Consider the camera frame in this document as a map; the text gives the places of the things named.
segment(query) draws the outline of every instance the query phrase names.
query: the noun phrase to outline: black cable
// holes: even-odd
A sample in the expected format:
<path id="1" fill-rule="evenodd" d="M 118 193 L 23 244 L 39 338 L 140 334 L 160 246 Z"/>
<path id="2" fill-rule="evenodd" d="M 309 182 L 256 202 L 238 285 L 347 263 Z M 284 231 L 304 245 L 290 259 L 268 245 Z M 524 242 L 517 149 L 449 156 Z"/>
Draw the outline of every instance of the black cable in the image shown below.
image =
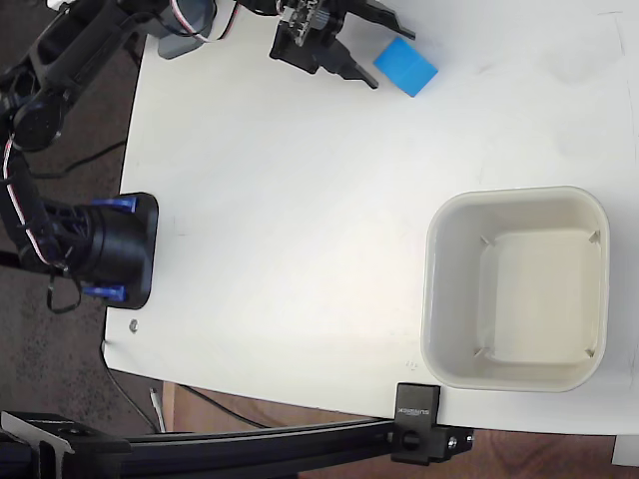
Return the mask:
<path id="1" fill-rule="evenodd" d="M 160 434 L 160 429 L 158 428 L 158 426 L 156 426 L 156 424 L 151 420 L 151 418 L 140 408 L 140 406 L 138 406 L 138 404 L 136 404 L 136 401 L 131 399 L 131 396 L 129 396 L 129 394 L 127 394 L 127 391 L 125 391 L 122 388 L 120 383 L 117 381 L 117 379 L 111 372 L 111 369 L 109 369 L 109 366 L 107 365 L 107 360 L 104 358 L 104 350 L 103 350 L 104 343 L 106 342 L 106 340 L 107 340 L 107 319 L 105 317 L 105 320 L 102 326 L 102 341 L 100 342 L 100 350 L 98 351 L 98 355 L 100 356 L 100 361 L 102 362 L 102 365 L 104 366 L 104 370 L 109 376 L 109 379 L 111 379 L 111 382 L 113 382 L 113 385 L 116 386 L 116 389 L 118 389 L 120 394 L 122 394 L 124 398 L 127 400 L 127 402 L 131 404 L 131 407 L 133 407 L 133 409 L 138 414 L 140 414 L 140 417 L 142 417 L 144 421 L 149 425 L 153 433 Z"/>
<path id="2" fill-rule="evenodd" d="M 71 312 L 74 309 L 77 309 L 78 306 L 80 306 L 80 303 L 82 302 L 82 285 L 80 284 L 80 281 L 78 280 L 78 278 L 74 274 L 71 274 L 70 276 L 71 280 L 73 281 L 78 291 L 78 298 L 76 299 L 74 303 L 71 303 L 69 305 L 66 305 L 63 307 L 54 307 L 53 291 L 55 289 L 56 275 L 57 274 L 55 269 L 51 269 L 51 272 L 49 274 L 49 287 L 47 288 L 47 308 L 49 308 L 49 310 L 53 312 L 54 314 L 66 314 L 67 312 Z"/>
<path id="3" fill-rule="evenodd" d="M 95 162 L 105 155 L 117 150 L 118 148 L 122 148 L 127 144 L 126 140 L 122 140 L 116 144 L 111 145 L 110 147 L 105 148 L 104 150 L 96 153 L 95 155 L 91 155 L 88 158 L 84 158 L 82 160 L 78 160 L 75 163 L 72 163 L 67 168 L 65 168 L 62 172 L 58 173 L 32 173 L 31 177 L 35 180 L 61 180 L 75 169 L 82 167 L 83 165 L 87 165 L 88 163 Z"/>
<path id="4" fill-rule="evenodd" d="M 229 17 L 229 21 L 227 22 L 227 26 L 225 27 L 224 32 L 222 32 L 222 35 L 218 37 L 218 40 L 224 40 L 225 38 L 227 38 L 227 35 L 229 35 L 229 32 L 233 28 L 233 24 L 236 21 L 236 17 L 238 16 L 238 12 L 240 11 L 240 6 L 241 5 L 236 2 L 235 6 L 233 7 L 233 11 L 231 12 L 231 17 Z"/>
<path id="5" fill-rule="evenodd" d="M 242 421 L 246 424 L 249 424 L 251 426 L 257 427 L 259 429 L 269 429 L 269 426 L 266 426 L 265 424 L 262 424 L 258 421 L 254 421 L 253 419 L 249 419 L 248 417 L 244 417 L 241 414 L 238 414 L 235 411 L 232 411 L 231 409 L 229 409 L 228 407 L 223 406 L 222 404 L 220 404 L 218 401 L 216 401 L 215 399 L 210 398 L 209 396 L 207 396 L 206 394 L 201 393 L 200 391 L 198 391 L 197 389 L 194 389 L 191 386 L 185 386 L 184 384 L 180 384 L 180 387 L 182 387 L 183 389 L 189 391 L 191 394 L 195 394 L 196 396 L 198 396 L 200 399 L 207 401 L 209 404 L 211 404 L 212 406 L 217 407 L 218 409 L 220 409 L 223 412 L 226 412 L 227 414 L 229 414 L 230 416 L 235 417 L 236 419 L 238 419 L 239 421 Z"/>

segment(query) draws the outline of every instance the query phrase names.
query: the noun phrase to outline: metal bracket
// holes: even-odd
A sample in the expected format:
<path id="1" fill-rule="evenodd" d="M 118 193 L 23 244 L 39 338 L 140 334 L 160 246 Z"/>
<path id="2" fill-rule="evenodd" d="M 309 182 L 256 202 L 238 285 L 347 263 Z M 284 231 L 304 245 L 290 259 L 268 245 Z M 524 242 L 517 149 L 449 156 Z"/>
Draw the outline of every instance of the metal bracket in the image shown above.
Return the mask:
<path id="1" fill-rule="evenodd" d="M 439 392 L 439 386 L 397 385 L 390 454 L 393 461 L 427 466 L 472 449 L 472 429 L 437 424 Z"/>
<path id="2" fill-rule="evenodd" d="M 116 479 L 123 458 L 131 453 L 125 439 L 57 414 L 3 411 L 0 424 L 6 433 L 31 446 L 39 479 Z"/>

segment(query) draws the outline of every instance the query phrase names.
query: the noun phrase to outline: cable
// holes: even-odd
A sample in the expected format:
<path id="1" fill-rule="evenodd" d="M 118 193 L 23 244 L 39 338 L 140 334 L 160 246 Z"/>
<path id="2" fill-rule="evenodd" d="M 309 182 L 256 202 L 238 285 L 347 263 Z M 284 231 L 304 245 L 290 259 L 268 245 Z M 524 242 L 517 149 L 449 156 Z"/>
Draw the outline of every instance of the cable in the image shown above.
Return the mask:
<path id="1" fill-rule="evenodd" d="M 7 143 L 4 147 L 4 161 L 2 163 L 2 178 L 7 185 L 7 192 L 9 193 L 9 198 L 11 198 L 11 203 L 13 204 L 13 208 L 16 211 L 18 220 L 20 220 L 20 225 L 22 225 L 23 227 L 26 227 L 27 222 L 24 218 L 24 213 L 22 212 L 22 209 L 20 208 L 20 204 L 18 203 L 16 194 L 13 191 L 13 185 L 11 185 L 11 183 L 9 182 L 9 158 L 11 157 L 12 147 L 13 147 L 13 135 L 9 137 L 9 140 L 7 140 Z M 40 260 L 47 265 L 51 265 L 50 262 L 46 258 L 44 258 L 44 255 L 40 251 L 40 246 L 38 245 L 38 242 L 36 241 L 36 237 L 33 235 L 33 232 L 29 228 L 25 228 L 25 234 L 27 235 L 27 238 L 29 239 L 29 242 L 31 243 L 33 250 L 36 252 Z"/>
<path id="2" fill-rule="evenodd" d="M 222 35 L 218 37 L 218 40 L 224 40 L 225 38 L 227 38 L 227 36 L 231 32 L 231 29 L 233 28 L 233 24 L 236 21 L 236 17 L 238 16 L 240 7 L 241 5 L 236 2 L 235 6 L 233 7 L 233 11 L 231 12 L 231 16 L 229 17 L 229 22 L 227 22 L 227 26 L 225 27 L 224 32 L 222 32 Z"/>
<path id="3" fill-rule="evenodd" d="M 257 427 L 259 429 L 269 429 L 269 426 L 266 426 L 265 424 L 262 424 L 262 423 L 260 423 L 258 421 L 254 421 L 253 419 L 249 419 L 248 417 L 244 417 L 243 415 L 238 414 L 235 411 L 232 411 L 228 407 L 225 407 L 222 404 L 220 404 L 215 399 L 210 398 L 206 394 L 201 393 L 200 391 L 198 391 L 197 389 L 194 389 L 191 386 L 185 386 L 184 384 L 180 384 L 180 387 L 182 387 L 183 389 L 189 391 L 191 394 L 194 394 L 194 395 L 198 396 L 200 399 L 202 399 L 204 401 L 207 401 L 209 404 L 211 404 L 212 406 L 217 407 L 221 411 L 226 412 L 230 416 L 235 417 L 239 421 L 242 421 L 242 422 L 244 422 L 246 424 L 249 424 L 251 426 Z"/>
<path id="4" fill-rule="evenodd" d="M 194 26 L 189 23 L 187 17 L 185 17 L 185 15 L 182 13 L 182 10 L 180 10 L 178 0 L 171 0 L 171 10 L 173 11 L 173 15 L 176 17 L 176 20 L 178 20 L 180 25 L 182 25 L 186 31 L 191 33 L 195 38 L 203 43 L 211 43 L 208 38 L 203 36 L 201 33 L 198 33 L 198 30 L 196 30 Z"/>
<path id="5" fill-rule="evenodd" d="M 127 145 L 127 141 L 126 140 L 122 140 L 122 141 L 120 141 L 118 143 L 115 143 L 115 144 L 111 145 L 110 147 L 105 148 L 104 150 L 99 151 L 95 155 L 91 155 L 90 157 L 87 157 L 87 158 L 84 158 L 82 160 L 78 160 L 75 163 L 72 163 L 67 168 L 65 168 L 62 172 L 58 172 L 58 173 L 32 173 L 31 174 L 31 178 L 34 178 L 36 180 L 61 180 L 61 179 L 65 178 L 67 175 L 69 175 L 71 172 L 76 170 L 77 168 L 80 168 L 80 167 L 82 167 L 84 165 L 87 165 L 87 164 L 89 164 L 91 162 L 95 162 L 96 160 L 99 160 L 102 157 L 104 157 L 105 155 L 113 152 L 114 150 L 117 150 L 118 148 L 122 148 L 122 147 L 124 147 L 126 145 Z"/>
<path id="6" fill-rule="evenodd" d="M 144 419 L 144 421 L 149 425 L 153 433 L 160 434 L 160 429 L 158 429 L 158 426 L 156 426 L 156 424 L 151 420 L 151 418 L 140 408 L 140 406 L 138 406 L 138 404 L 136 404 L 136 401 L 131 399 L 131 396 L 129 396 L 129 394 L 127 394 L 127 391 L 125 391 L 122 388 L 120 383 L 117 381 L 117 379 L 111 372 L 111 369 L 109 369 L 109 366 L 107 365 L 107 360 L 104 358 L 104 344 L 106 342 L 107 342 L 107 319 L 105 317 L 105 320 L 102 326 L 102 341 L 100 342 L 100 350 L 98 351 L 98 355 L 100 356 L 100 361 L 102 362 L 102 365 L 104 366 L 104 370 L 109 376 L 109 379 L 111 379 L 111 382 L 113 383 L 113 385 L 116 386 L 116 389 L 118 389 L 120 394 L 124 396 L 124 398 L 131 405 L 131 407 L 133 407 L 133 409 L 138 414 L 140 414 L 140 417 L 142 417 L 142 419 Z"/>

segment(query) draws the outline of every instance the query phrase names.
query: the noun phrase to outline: wooden floor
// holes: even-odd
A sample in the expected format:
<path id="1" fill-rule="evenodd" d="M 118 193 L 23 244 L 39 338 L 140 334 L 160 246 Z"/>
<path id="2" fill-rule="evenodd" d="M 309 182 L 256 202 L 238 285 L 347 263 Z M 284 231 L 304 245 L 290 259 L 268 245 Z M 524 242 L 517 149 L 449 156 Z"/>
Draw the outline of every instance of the wooden floor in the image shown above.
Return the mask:
<path id="1" fill-rule="evenodd" d="M 273 426 L 352 419 L 328 411 L 286 406 L 202 391 L 225 406 Z M 164 409 L 171 431 L 226 432 L 250 429 L 190 392 L 165 384 Z M 614 437 L 477 431 L 473 450 L 443 464 L 417 467 L 387 457 L 306 472 L 308 479 L 381 478 L 639 478 L 639 468 L 611 465 Z"/>

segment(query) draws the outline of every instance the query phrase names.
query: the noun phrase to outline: robotic arm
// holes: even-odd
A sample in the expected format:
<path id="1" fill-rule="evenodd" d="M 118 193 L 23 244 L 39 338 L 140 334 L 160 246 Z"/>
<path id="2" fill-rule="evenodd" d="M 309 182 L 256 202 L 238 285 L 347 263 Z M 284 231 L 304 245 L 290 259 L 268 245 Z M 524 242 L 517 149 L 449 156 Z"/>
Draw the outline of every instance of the robotic arm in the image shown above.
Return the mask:
<path id="1" fill-rule="evenodd" d="M 52 278 L 71 277 L 79 289 L 83 284 L 82 292 L 104 297 L 111 306 L 137 309 L 146 303 L 158 222 L 156 200 L 142 193 L 89 206 L 43 199 L 24 154 L 46 149 L 61 135 L 65 116 L 132 34 L 154 32 L 159 26 L 175 31 L 165 23 L 171 16 L 172 1 L 77 0 L 64 4 L 19 65 L 0 76 L 0 146 L 4 147 L 0 218 L 18 251 L 0 254 L 0 263 L 49 272 Z M 346 14 L 414 38 L 393 12 L 371 0 L 238 3 L 259 15 L 281 17 L 272 58 L 312 74 L 324 67 L 348 80 L 364 80 L 372 88 L 376 80 L 336 39 Z M 70 310 L 72 307 L 51 306 L 51 289 L 50 308 Z"/>

